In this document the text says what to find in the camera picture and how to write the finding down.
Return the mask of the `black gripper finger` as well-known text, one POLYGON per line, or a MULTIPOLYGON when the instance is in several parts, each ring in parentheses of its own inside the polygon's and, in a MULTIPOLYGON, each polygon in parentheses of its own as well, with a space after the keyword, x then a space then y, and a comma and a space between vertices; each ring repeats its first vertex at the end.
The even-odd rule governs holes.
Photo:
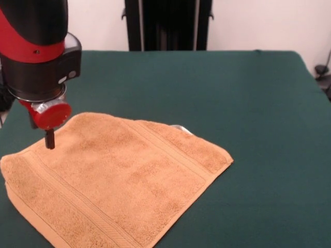
POLYGON ((54 129, 45 130, 45 144, 47 149, 55 148, 54 129))

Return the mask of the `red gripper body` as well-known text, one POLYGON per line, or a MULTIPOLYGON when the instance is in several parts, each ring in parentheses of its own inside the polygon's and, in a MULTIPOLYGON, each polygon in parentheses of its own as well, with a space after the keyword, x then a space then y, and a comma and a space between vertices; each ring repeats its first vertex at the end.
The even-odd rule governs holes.
POLYGON ((29 114, 33 129, 51 130, 62 125, 71 114, 71 106, 64 99, 54 99, 43 103, 19 100, 29 114))

